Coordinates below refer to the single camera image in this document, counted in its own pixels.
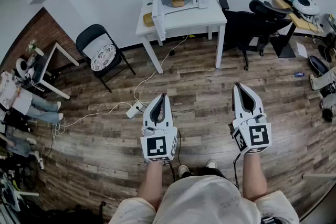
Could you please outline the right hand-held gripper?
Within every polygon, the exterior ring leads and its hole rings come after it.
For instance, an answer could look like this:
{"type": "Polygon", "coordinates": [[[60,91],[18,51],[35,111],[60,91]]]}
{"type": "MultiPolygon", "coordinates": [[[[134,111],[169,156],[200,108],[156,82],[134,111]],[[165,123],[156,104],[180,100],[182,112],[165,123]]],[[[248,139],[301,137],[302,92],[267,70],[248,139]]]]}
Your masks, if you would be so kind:
{"type": "Polygon", "coordinates": [[[261,98],[250,87],[235,83],[233,86],[233,110],[236,119],[259,114],[233,124],[232,137],[242,155],[264,151],[272,144],[271,123],[267,122],[261,98]]]}

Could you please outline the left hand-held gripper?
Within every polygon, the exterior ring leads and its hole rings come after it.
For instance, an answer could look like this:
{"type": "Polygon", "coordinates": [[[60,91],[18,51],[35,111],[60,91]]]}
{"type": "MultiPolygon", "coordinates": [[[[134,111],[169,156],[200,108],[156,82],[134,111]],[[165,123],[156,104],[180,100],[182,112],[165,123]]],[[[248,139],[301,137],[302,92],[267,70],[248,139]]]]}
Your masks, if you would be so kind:
{"type": "Polygon", "coordinates": [[[140,138],[143,156],[148,162],[165,162],[174,159],[177,148],[177,127],[173,125],[170,99],[159,94],[146,107],[140,138]]]}

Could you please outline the white power strip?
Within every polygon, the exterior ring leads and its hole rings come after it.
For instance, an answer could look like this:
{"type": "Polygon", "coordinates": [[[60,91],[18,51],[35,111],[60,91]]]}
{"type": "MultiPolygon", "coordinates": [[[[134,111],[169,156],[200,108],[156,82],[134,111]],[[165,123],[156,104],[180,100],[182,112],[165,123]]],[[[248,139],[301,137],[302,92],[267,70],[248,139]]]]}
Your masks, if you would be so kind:
{"type": "Polygon", "coordinates": [[[137,101],[134,105],[132,105],[129,110],[126,112],[128,118],[133,118],[137,113],[142,111],[143,104],[140,101],[137,101]]]}

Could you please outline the person's black trousers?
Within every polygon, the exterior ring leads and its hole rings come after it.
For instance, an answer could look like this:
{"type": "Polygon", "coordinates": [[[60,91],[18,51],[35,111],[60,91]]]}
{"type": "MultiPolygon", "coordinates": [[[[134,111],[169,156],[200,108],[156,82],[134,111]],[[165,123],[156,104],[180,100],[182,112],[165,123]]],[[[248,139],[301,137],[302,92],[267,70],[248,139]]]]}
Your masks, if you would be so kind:
{"type": "Polygon", "coordinates": [[[217,168],[203,167],[202,169],[198,171],[197,174],[192,174],[191,172],[184,172],[182,176],[180,177],[180,179],[187,178],[190,176],[208,176],[208,175],[215,175],[215,176],[219,176],[222,178],[226,178],[223,175],[223,173],[217,168]]]}

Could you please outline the white paper sheet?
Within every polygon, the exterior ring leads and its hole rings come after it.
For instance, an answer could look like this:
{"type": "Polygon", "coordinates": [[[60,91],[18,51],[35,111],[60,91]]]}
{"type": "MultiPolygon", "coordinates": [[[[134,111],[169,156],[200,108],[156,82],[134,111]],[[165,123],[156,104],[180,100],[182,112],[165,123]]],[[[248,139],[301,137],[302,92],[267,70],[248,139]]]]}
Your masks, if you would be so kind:
{"type": "Polygon", "coordinates": [[[307,50],[305,48],[305,46],[301,43],[296,42],[297,44],[297,50],[298,50],[298,54],[304,58],[308,58],[308,54],[307,54],[307,50]]]}

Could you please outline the patterned round seat cushion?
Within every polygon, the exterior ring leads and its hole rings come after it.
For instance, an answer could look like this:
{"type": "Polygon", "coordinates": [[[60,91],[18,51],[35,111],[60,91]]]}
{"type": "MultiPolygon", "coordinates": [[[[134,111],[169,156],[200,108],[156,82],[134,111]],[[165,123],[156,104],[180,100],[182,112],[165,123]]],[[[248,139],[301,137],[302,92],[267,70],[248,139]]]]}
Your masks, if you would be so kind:
{"type": "Polygon", "coordinates": [[[106,68],[116,56],[116,48],[113,44],[102,46],[94,57],[91,59],[91,69],[93,71],[101,71],[106,68]]]}

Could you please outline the black office chair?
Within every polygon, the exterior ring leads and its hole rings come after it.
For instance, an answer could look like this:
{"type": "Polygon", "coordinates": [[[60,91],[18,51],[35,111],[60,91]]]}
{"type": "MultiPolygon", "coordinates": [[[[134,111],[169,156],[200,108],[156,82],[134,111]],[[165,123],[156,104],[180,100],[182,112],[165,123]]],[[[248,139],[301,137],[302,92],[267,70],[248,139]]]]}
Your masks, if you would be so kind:
{"type": "Polygon", "coordinates": [[[219,0],[219,4],[227,19],[223,50],[238,48],[245,59],[245,70],[249,69],[247,51],[258,52],[263,56],[270,35],[291,23],[286,18],[292,13],[291,8],[274,8],[267,1],[250,1],[249,12],[230,10],[227,0],[219,0]]]}

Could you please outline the person's cream shirt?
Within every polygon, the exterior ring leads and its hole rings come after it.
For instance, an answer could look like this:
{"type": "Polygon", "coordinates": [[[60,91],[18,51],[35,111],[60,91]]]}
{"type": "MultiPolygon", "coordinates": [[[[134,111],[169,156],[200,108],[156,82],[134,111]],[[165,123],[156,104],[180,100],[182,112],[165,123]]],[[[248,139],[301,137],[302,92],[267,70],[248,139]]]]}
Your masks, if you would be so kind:
{"type": "Polygon", "coordinates": [[[265,220],[299,224],[297,213],[281,191],[252,202],[227,179],[209,175],[174,182],[158,210],[142,198],[125,199],[109,224],[261,224],[265,220]]]}

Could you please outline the light wooden desk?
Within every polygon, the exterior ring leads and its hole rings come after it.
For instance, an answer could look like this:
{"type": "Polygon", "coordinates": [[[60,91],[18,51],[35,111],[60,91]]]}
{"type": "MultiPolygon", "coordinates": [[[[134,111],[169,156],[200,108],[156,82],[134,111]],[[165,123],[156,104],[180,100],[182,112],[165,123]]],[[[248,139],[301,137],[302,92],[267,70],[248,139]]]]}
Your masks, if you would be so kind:
{"type": "Polygon", "coordinates": [[[289,14],[292,24],[285,36],[279,35],[272,37],[270,43],[273,46],[278,58],[295,58],[296,55],[289,43],[289,40],[296,28],[314,32],[315,34],[322,34],[323,30],[317,23],[310,23],[303,18],[299,18],[295,13],[289,14]]]}

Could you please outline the black folding chair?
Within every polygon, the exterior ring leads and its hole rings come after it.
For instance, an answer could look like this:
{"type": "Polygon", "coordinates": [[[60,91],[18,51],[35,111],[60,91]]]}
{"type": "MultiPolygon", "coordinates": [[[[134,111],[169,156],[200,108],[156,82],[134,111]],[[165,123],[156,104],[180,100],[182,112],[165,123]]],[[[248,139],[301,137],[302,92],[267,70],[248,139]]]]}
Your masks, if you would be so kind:
{"type": "Polygon", "coordinates": [[[106,89],[111,92],[110,88],[106,85],[106,83],[111,80],[113,77],[115,77],[117,74],[119,74],[121,71],[123,71],[125,68],[121,69],[120,71],[116,72],[110,79],[108,79],[107,81],[103,81],[103,76],[105,76],[109,71],[111,71],[112,69],[116,68],[121,61],[123,60],[126,64],[127,67],[131,70],[131,72],[136,75],[135,71],[133,70],[133,68],[131,67],[131,65],[128,63],[128,61],[126,60],[124,54],[122,53],[122,51],[120,50],[120,48],[116,45],[116,43],[113,41],[113,39],[111,38],[111,36],[109,35],[109,33],[106,31],[106,29],[99,24],[93,24],[91,26],[89,26],[88,28],[86,28],[82,33],[79,34],[79,36],[76,39],[76,48],[78,50],[78,52],[80,53],[80,55],[82,56],[83,60],[86,62],[86,64],[91,68],[90,64],[91,64],[91,58],[89,58],[89,56],[84,52],[84,49],[86,49],[90,43],[92,43],[94,40],[98,39],[99,37],[103,36],[103,35],[107,35],[108,38],[110,39],[110,43],[109,44],[113,44],[116,48],[116,55],[115,58],[113,59],[112,63],[110,63],[106,68],[104,68],[101,71],[93,71],[92,72],[94,74],[94,76],[96,78],[98,78],[102,84],[106,87],[106,89]]]}

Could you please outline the white domed device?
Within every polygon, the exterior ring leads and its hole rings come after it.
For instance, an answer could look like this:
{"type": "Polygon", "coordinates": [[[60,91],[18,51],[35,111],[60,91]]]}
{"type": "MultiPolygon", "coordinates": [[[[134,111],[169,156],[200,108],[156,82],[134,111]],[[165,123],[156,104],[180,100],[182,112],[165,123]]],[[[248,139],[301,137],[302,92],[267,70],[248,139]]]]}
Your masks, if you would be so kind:
{"type": "Polygon", "coordinates": [[[315,16],[320,14],[319,6],[312,0],[293,0],[292,5],[304,15],[315,16]]]}

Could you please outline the white side table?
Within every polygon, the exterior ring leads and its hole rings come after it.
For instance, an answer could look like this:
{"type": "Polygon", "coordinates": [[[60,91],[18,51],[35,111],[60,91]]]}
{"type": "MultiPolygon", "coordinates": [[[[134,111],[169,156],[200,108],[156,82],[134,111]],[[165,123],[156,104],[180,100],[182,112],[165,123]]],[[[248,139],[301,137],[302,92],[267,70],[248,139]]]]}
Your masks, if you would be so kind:
{"type": "Polygon", "coordinates": [[[34,84],[41,84],[45,88],[53,91],[54,93],[58,94],[59,96],[69,100],[70,96],[65,94],[64,92],[60,91],[56,87],[52,86],[50,83],[48,83],[46,80],[44,80],[44,75],[47,72],[47,67],[50,63],[50,60],[54,54],[54,52],[58,50],[60,51],[68,60],[70,60],[75,66],[79,66],[79,62],[72,57],[68,52],[66,52],[63,47],[57,43],[54,42],[53,44],[50,44],[45,49],[44,55],[39,56],[36,62],[34,63],[34,74],[32,76],[32,82],[34,84]]]}

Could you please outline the black swivel chair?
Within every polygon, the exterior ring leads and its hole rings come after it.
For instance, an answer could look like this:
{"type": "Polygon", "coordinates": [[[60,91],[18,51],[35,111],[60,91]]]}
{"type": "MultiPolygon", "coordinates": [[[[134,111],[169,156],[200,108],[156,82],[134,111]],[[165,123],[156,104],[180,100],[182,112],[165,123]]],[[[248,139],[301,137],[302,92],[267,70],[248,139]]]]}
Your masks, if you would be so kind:
{"type": "Polygon", "coordinates": [[[94,214],[90,209],[76,205],[74,209],[42,210],[32,201],[19,202],[20,211],[16,216],[21,224],[103,224],[103,208],[106,202],[99,205],[99,213],[94,214]]]}

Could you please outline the flowers in white vase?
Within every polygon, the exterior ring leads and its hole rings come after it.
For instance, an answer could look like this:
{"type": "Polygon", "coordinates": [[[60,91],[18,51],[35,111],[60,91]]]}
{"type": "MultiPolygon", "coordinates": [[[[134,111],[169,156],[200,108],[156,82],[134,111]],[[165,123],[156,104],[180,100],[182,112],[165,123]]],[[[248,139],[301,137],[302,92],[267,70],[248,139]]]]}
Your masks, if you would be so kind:
{"type": "Polygon", "coordinates": [[[40,56],[44,55],[44,52],[37,47],[37,40],[33,39],[29,42],[29,44],[27,45],[26,51],[34,51],[35,53],[37,53],[40,56]]]}

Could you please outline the white round device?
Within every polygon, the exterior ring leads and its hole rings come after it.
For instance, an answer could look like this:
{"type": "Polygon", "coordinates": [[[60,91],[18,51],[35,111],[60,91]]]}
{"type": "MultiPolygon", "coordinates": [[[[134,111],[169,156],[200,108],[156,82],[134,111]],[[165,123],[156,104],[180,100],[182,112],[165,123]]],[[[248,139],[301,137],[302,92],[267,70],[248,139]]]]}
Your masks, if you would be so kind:
{"type": "Polygon", "coordinates": [[[16,70],[21,78],[25,78],[25,75],[28,71],[27,62],[23,58],[18,58],[16,60],[16,70]]]}

